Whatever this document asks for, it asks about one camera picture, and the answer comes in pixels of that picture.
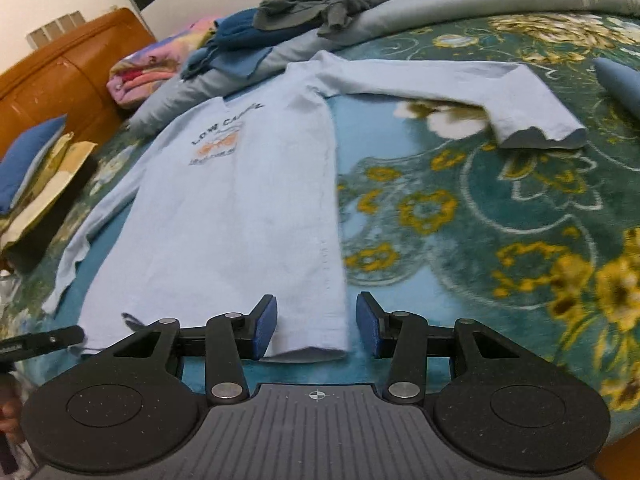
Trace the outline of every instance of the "blue cushion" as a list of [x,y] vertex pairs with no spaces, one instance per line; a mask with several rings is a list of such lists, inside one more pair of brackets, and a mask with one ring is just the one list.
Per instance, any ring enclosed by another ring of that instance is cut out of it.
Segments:
[[21,133],[0,162],[0,214],[11,211],[26,190],[42,159],[65,129],[66,115]]
[[640,119],[640,73],[605,57],[594,60],[598,82]]

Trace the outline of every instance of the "metal screw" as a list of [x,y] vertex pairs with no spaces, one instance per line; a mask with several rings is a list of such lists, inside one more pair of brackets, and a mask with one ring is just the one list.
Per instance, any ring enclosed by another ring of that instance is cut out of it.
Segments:
[[420,386],[413,383],[393,383],[389,386],[389,393],[398,399],[411,399],[420,393]]
[[218,383],[211,389],[211,395],[219,399],[235,399],[242,394],[242,386],[236,383]]

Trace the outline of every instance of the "bedspread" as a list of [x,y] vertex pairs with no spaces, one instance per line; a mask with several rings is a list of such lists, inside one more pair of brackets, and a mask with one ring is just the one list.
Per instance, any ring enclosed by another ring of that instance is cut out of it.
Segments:
[[[347,59],[526,62],[588,129],[574,152],[500,150],[477,108],[385,96],[330,99],[350,308],[370,290],[386,310],[431,324],[473,317],[596,388],[612,437],[640,422],[640,124],[598,85],[593,57],[640,68],[640,22],[594,14],[523,14],[432,25],[340,52]],[[98,154],[85,189],[38,269],[5,310],[2,334],[77,319],[83,294],[126,219],[94,240],[55,319],[40,305],[57,261],[97,199],[144,146],[122,132]],[[257,382],[380,382],[386,362],[353,351],[313,365],[250,363]],[[37,380],[70,365],[28,363]],[[184,380],[202,390],[200,363]],[[448,380],[430,361],[430,389]]]

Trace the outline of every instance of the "blue clothing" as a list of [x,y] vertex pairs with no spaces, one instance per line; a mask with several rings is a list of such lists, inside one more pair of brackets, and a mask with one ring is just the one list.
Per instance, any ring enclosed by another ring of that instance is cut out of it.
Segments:
[[275,45],[318,26],[309,22],[299,27],[258,30],[253,26],[256,11],[245,9],[218,20],[215,35],[191,54],[182,69],[182,78],[191,79],[214,68],[231,76],[249,78]]
[[640,73],[605,57],[594,60],[598,82],[640,119]]

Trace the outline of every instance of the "headboard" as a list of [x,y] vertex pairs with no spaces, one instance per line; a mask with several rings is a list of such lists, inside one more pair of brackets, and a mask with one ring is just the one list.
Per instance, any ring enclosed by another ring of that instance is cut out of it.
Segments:
[[68,115],[74,140],[106,142],[123,121],[106,89],[109,70],[153,43],[129,9],[85,23],[0,75],[0,158],[24,130]]

